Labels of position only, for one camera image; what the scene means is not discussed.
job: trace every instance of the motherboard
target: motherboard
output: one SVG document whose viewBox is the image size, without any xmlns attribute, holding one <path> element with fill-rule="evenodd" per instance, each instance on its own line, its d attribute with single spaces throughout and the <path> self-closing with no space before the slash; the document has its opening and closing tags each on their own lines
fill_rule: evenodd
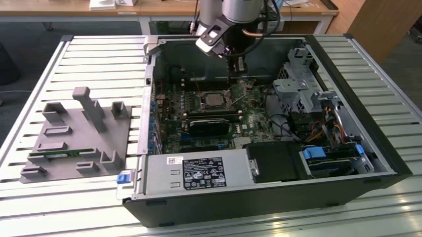
<svg viewBox="0 0 422 237">
<path fill-rule="evenodd" d="M 171 85 L 158 95 L 163 153 L 241 149 L 280 139 L 264 109 L 265 85 L 241 79 L 225 90 Z"/>
</svg>

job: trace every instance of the circuit board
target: circuit board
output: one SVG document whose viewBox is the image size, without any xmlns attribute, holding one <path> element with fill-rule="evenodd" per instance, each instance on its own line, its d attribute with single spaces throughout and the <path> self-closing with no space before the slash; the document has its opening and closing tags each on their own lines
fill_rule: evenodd
<svg viewBox="0 0 422 237">
<path fill-rule="evenodd" d="M 226 91 L 185 92 L 175 86 L 170 87 L 161 109 L 163 153 L 230 150 L 242 148 L 248 143 L 278 139 L 262 108 L 264 88 L 264 85 L 253 86 L 249 80 L 241 80 Z M 222 94 L 225 106 L 220 105 L 222 101 L 214 96 L 217 94 Z M 236 110 L 242 111 L 242 116 L 240 122 L 230 123 L 228 134 L 193 137 L 182 129 L 182 117 L 188 110 L 193 113 L 204 110 Z"/>
</svg>

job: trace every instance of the green circuit board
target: green circuit board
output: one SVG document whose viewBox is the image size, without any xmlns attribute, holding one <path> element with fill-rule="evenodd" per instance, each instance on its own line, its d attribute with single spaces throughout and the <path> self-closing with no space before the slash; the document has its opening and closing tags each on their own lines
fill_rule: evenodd
<svg viewBox="0 0 422 237">
<path fill-rule="evenodd" d="M 188 108 L 190 111 L 205 110 L 205 106 L 201 101 L 201 96 L 198 92 L 182 92 L 177 90 L 175 87 L 169 90 L 169 106 L 170 109 L 163 108 L 165 111 L 161 119 L 162 129 L 165 134 L 162 136 L 163 153 L 173 154 L 181 152 L 189 152 L 192 149 L 197 151 L 197 148 L 213 147 L 217 150 L 230 150 L 236 149 L 237 144 L 234 142 L 236 138 L 248 138 L 252 142 L 268 142 L 274 141 L 277 138 L 272 125 L 268 122 L 265 116 L 265 110 L 262 108 L 264 102 L 264 85 L 249 86 L 248 83 L 240 81 L 232 87 L 229 96 L 232 107 L 226 109 L 236 109 L 242 111 L 242 116 L 240 117 L 241 122 L 230 123 L 229 132 L 222 136 L 213 137 L 192 137 L 188 132 L 184 131 L 184 105 L 181 105 L 180 98 L 186 98 L 188 96 L 194 96 L 194 106 Z M 202 94 L 208 93 L 221 93 L 216 91 L 205 91 Z"/>
</svg>

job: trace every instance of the copper pipe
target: copper pipe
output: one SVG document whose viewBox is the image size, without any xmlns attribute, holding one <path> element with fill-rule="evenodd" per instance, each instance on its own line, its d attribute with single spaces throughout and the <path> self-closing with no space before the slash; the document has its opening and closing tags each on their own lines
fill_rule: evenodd
<svg viewBox="0 0 422 237">
<path fill-rule="evenodd" d="M 256 38 L 264 37 L 264 33 L 253 33 L 253 32 L 249 32 L 246 29 L 242 29 L 242 33 L 249 37 L 256 37 Z"/>
</svg>

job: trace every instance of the white box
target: white box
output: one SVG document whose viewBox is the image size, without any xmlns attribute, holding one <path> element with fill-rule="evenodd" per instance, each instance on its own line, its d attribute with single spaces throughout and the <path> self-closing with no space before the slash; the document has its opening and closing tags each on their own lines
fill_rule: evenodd
<svg viewBox="0 0 422 237">
<path fill-rule="evenodd" d="M 109 10 L 117 9 L 117 3 L 114 0 L 90 0 L 90 10 Z"/>
<path fill-rule="evenodd" d="M 117 0 L 117 4 L 121 6 L 134 6 L 138 0 Z"/>
</svg>

